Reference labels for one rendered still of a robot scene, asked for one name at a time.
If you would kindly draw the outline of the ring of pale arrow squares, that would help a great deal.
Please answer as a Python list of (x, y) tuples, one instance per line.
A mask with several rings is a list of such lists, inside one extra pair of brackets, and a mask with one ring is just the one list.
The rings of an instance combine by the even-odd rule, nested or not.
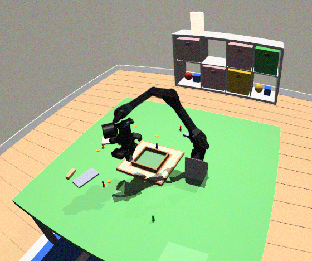
[[(156, 144), (142, 141), (141, 144), (138, 145), (134, 151), (133, 160), (131, 162), (128, 162), (125, 159), (118, 168), (121, 168), (125, 171), (134, 173), (139, 176), (143, 176), (156, 182), (162, 182), (166, 175), (169, 173), (169, 171), (172, 169), (182, 152), (162, 146), (158, 146), (157, 149), (155, 147)], [(157, 173), (163, 163), (168, 159), (170, 154), (172, 155), (172, 157), (167, 161), (167, 163), (158, 174), (153, 174), (130, 166), (130, 164), (132, 163), (132, 165)]]

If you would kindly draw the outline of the tan rectangular block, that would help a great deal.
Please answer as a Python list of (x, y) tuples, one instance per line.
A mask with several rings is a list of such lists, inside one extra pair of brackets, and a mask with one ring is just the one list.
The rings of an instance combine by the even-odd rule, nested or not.
[(76, 169), (72, 168), (71, 171), (66, 175), (66, 178), (70, 179), (71, 176), (76, 172)]

